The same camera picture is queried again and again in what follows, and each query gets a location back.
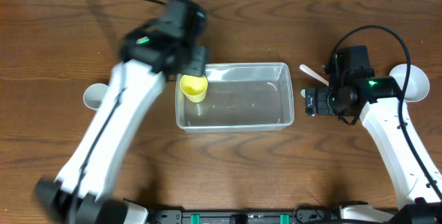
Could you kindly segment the yellow plastic cup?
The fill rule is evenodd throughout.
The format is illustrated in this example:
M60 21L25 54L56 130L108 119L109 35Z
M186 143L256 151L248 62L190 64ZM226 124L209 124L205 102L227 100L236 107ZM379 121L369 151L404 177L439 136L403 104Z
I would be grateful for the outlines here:
M180 90L193 103L200 103L205 99L208 85L204 75L202 77L183 75L180 79Z

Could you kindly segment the pink plastic fork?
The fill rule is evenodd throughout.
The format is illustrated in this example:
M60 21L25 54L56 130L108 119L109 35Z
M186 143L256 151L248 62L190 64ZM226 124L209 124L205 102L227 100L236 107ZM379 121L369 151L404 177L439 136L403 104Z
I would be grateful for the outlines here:
M329 82L323 78L322 76L320 76L318 73L316 73L315 71L313 71L312 69L310 69L310 67L301 64L299 66L299 69L304 72L305 74L309 75L310 77L314 78L315 80L318 80L319 82L322 82L324 85L329 86Z

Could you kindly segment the grey plastic bowl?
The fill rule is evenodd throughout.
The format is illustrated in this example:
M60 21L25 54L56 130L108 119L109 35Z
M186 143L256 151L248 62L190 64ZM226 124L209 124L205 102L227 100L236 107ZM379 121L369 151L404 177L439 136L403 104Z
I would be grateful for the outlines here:
M407 64L399 64L390 71L400 88L405 83ZM417 66L410 66L410 76L405 92L405 102L419 102L425 99L430 92L430 81L427 75Z

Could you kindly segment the grey plastic cup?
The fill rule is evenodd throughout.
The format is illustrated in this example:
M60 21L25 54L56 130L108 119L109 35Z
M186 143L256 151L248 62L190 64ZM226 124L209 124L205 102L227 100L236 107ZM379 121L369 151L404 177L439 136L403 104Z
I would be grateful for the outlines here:
M99 109L99 107L102 104L102 101L104 99L104 96L106 95L106 92L108 90L108 85L102 84L102 83L96 83L93 85L90 85L83 94L83 101L84 104L96 111Z

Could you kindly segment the clear plastic container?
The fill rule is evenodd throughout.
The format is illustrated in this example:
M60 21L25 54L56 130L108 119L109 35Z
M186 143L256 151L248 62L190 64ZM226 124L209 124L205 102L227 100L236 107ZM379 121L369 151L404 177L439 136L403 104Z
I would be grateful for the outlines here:
M277 131L293 124L294 92L282 62L208 64L206 97L191 102L175 86L177 126L187 133Z

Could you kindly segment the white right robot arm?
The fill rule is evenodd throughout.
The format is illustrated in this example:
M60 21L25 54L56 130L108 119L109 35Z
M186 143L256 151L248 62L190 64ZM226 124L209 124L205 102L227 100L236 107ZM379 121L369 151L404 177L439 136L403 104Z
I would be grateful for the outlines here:
M361 122L373 138L394 186L398 212L390 214L367 203L338 206L340 223L440 223L441 172L423 145L408 112L408 103L426 97L425 73L410 62L377 77L366 46L335 52L324 67L324 88L304 91L306 114L335 115L350 125Z

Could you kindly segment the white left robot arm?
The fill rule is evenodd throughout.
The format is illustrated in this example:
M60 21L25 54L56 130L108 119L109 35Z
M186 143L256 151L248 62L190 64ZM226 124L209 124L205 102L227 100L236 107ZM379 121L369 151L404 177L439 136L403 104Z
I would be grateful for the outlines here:
M113 199L124 156L169 75L202 76L209 49L198 44L206 14L190 0L168 0L161 17L129 32L102 103L56 179L35 196L57 223L146 223L148 210Z

